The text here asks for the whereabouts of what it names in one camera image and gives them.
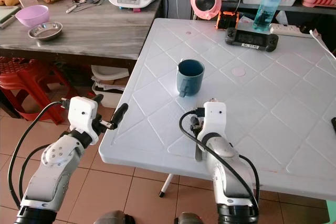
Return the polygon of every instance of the wooden table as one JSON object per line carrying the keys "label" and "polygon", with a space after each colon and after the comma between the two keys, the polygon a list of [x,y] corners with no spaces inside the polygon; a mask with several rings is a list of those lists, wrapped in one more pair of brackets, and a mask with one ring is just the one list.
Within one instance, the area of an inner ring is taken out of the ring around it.
{"label": "wooden table", "polygon": [[[106,0],[100,6],[66,14],[68,4],[71,0],[47,5],[50,21],[63,24],[63,33],[55,40],[29,38],[29,28],[17,20],[0,30],[0,57],[127,68],[131,74],[154,19],[163,16],[162,0],[139,13],[119,9]],[[0,106],[11,116],[17,115],[6,102],[1,97]]]}

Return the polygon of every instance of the blue mug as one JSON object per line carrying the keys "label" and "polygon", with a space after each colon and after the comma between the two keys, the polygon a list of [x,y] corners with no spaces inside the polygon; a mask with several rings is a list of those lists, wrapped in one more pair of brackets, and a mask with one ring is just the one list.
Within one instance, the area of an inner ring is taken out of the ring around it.
{"label": "blue mug", "polygon": [[190,97],[199,92],[204,70],[204,65],[197,60],[183,60],[178,64],[176,86],[181,97]]}

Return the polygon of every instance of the blue liquid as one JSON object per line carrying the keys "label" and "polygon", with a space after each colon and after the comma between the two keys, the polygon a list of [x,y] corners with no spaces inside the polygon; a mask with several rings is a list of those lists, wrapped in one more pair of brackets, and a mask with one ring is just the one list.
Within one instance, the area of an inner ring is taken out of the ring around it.
{"label": "blue liquid", "polygon": [[261,0],[253,27],[256,30],[265,31],[269,29],[272,19],[281,0]]}

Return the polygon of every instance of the red plastic stool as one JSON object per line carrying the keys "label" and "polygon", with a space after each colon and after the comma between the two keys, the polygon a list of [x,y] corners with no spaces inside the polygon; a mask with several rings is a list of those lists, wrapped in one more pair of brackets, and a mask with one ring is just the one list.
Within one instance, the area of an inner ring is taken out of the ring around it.
{"label": "red plastic stool", "polygon": [[[50,92],[47,84],[56,82],[68,87],[67,98],[77,94],[77,91],[51,64],[37,60],[0,57],[0,89],[26,120],[34,120],[39,113],[27,113],[24,110],[22,103],[25,98],[30,94],[37,104],[44,108],[51,102],[46,95],[46,92]],[[20,91],[17,95],[13,95],[11,90]],[[40,120],[52,119],[55,124],[59,124],[64,120],[61,116],[62,110],[60,105],[53,106]]]}

